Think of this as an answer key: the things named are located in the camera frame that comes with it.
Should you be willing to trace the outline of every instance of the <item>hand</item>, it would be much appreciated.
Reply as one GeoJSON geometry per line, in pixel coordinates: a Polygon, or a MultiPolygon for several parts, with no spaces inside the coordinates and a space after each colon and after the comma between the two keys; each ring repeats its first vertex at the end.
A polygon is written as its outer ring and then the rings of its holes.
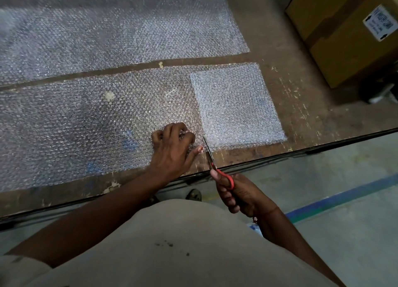
{"type": "Polygon", "coordinates": [[[197,146],[187,154],[189,145],[195,142],[192,132],[186,132],[180,138],[181,131],[187,130],[184,123],[170,123],[163,131],[152,133],[154,154],[147,171],[170,182],[189,170],[203,147],[197,146]]]}
{"type": "Polygon", "coordinates": [[[228,190],[229,181],[215,170],[210,174],[216,181],[217,191],[231,213],[241,211],[248,217],[258,217],[277,208],[277,205],[268,198],[253,182],[242,174],[232,175],[235,187],[228,190]]]}

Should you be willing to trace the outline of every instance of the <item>table surface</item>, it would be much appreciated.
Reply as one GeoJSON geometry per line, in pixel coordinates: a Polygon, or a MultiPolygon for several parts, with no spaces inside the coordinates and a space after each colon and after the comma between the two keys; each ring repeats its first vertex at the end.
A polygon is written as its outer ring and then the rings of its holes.
{"type": "MultiPolygon", "coordinates": [[[[163,60],[164,66],[259,63],[287,141],[268,146],[214,153],[218,167],[261,158],[288,156],[297,151],[357,138],[398,127],[398,106],[388,100],[367,105],[356,87],[330,89],[283,10],[273,0],[228,0],[250,53],[235,56],[163,60]]],[[[70,74],[6,87],[24,87],[63,79],[158,68],[159,61],[102,71],[70,74]]],[[[209,169],[198,156],[187,174],[209,169]]],[[[0,216],[64,204],[106,193],[112,182],[123,184],[139,169],[115,172],[59,185],[0,193],[0,216]]]]}

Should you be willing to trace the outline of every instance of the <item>cardboard box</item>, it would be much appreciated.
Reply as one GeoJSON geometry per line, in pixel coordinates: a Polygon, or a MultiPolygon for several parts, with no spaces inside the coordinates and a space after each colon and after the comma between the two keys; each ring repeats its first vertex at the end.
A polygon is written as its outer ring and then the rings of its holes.
{"type": "Polygon", "coordinates": [[[398,0],[291,0],[286,13],[331,88],[398,60],[398,0]]]}

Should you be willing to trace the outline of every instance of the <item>bubble wrap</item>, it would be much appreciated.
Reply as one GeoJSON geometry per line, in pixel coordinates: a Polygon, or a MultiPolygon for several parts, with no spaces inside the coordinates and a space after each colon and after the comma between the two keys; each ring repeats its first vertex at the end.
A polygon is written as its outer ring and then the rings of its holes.
{"type": "Polygon", "coordinates": [[[226,0],[0,0],[0,86],[249,52],[226,0]]]}
{"type": "Polygon", "coordinates": [[[182,121],[203,134],[190,73],[234,66],[145,69],[1,91],[0,191],[149,164],[153,131],[182,121]]]}
{"type": "Polygon", "coordinates": [[[196,72],[190,77],[211,149],[251,147],[286,139],[257,64],[196,72]]]}

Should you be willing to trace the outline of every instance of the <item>box label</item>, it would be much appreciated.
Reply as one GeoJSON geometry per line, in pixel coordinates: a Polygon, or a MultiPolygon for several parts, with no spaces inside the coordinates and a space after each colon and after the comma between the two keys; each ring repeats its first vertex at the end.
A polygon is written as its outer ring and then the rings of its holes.
{"type": "Polygon", "coordinates": [[[364,18],[363,23],[379,42],[398,29],[397,21],[383,5],[376,7],[364,18]]]}

